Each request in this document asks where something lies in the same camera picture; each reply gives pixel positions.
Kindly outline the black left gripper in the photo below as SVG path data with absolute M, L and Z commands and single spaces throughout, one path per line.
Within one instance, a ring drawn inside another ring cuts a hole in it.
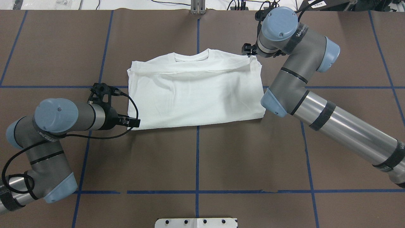
M 111 130 L 116 125 L 125 126 L 127 128 L 139 128 L 140 119 L 131 117 L 118 117 L 118 113 L 113 107 L 103 106 L 105 120 L 103 130 Z

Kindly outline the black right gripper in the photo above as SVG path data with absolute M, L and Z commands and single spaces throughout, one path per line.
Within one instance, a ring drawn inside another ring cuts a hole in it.
M 259 49 L 256 44 L 244 44 L 242 46 L 242 55 L 243 56 L 261 56 L 265 57 L 264 53 Z

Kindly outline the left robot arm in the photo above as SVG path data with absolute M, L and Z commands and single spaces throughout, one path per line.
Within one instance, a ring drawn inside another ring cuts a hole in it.
M 109 103 L 45 99 L 33 115 L 19 118 L 6 130 L 7 141 L 19 149 L 1 171 L 1 214 L 22 209 L 44 199 L 55 203 L 77 190 L 75 174 L 60 143 L 81 137 L 75 131 L 104 131 L 114 126 L 139 127 L 135 117 L 120 115 Z

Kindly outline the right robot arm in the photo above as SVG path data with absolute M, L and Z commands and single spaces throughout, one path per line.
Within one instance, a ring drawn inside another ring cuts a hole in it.
M 262 64 L 281 60 L 264 86 L 268 114 L 340 145 L 351 172 L 404 188 L 404 113 L 371 12 L 265 13 L 252 45 Z

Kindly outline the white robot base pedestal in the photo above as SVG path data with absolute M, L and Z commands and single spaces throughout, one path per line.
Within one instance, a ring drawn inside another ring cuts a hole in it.
M 166 218 L 158 219 L 155 228 L 238 228 L 237 218 Z

